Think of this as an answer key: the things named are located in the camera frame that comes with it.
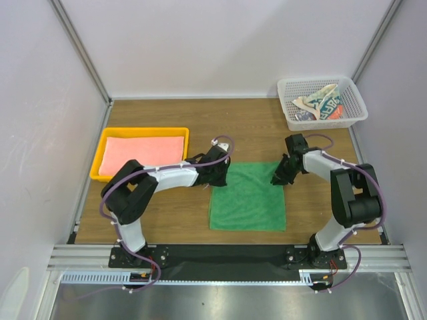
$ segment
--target white basket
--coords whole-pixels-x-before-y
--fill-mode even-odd
[[[320,90],[325,85],[338,84],[340,90],[343,112],[339,119],[298,121],[295,114],[301,109],[292,103],[292,100],[303,95],[308,96]],[[289,130],[315,130],[348,128],[357,121],[368,117],[365,102],[354,82],[347,77],[317,77],[282,79],[278,82],[278,93],[283,112],[288,122]]]

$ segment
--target plastic basket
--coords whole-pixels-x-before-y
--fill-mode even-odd
[[[92,167],[89,176],[93,180],[100,182],[108,182],[113,177],[108,175],[99,175],[99,167],[105,152],[105,145],[108,137],[116,138],[141,138],[141,137],[184,137],[184,149],[182,159],[187,157],[189,129],[181,127],[109,127],[102,131],[101,139],[98,143],[95,158],[93,159]]]
[[[320,90],[325,85],[338,84],[340,90],[343,113],[339,119],[298,121],[295,114],[301,110],[292,103],[292,100],[300,96],[308,96]],[[278,93],[283,112],[288,122],[289,130],[316,130],[332,128],[348,128],[357,121],[368,117],[365,102],[354,82],[347,77],[316,77],[282,79],[278,82]]]

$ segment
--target yellow tray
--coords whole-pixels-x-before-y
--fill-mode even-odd
[[[92,168],[89,176],[93,180],[100,182],[108,182],[113,177],[108,175],[99,175],[99,167],[105,152],[105,144],[108,137],[115,138],[142,138],[142,137],[184,137],[184,151],[182,159],[187,157],[188,150],[188,128],[140,128],[140,127],[110,127],[102,131],[101,139],[96,149],[95,159],[92,163]]]

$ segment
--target red wire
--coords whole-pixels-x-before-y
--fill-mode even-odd
[[[329,262],[329,264],[331,266],[331,270],[332,270],[332,268],[335,268],[335,272],[333,272],[331,275],[336,275],[338,273],[338,266],[336,265],[335,261],[331,260]]]

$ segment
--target metal floor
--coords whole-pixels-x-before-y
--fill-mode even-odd
[[[156,285],[109,290],[74,302],[100,285],[61,285],[51,320],[60,319],[407,319],[393,273],[359,273],[332,294],[308,287]]]

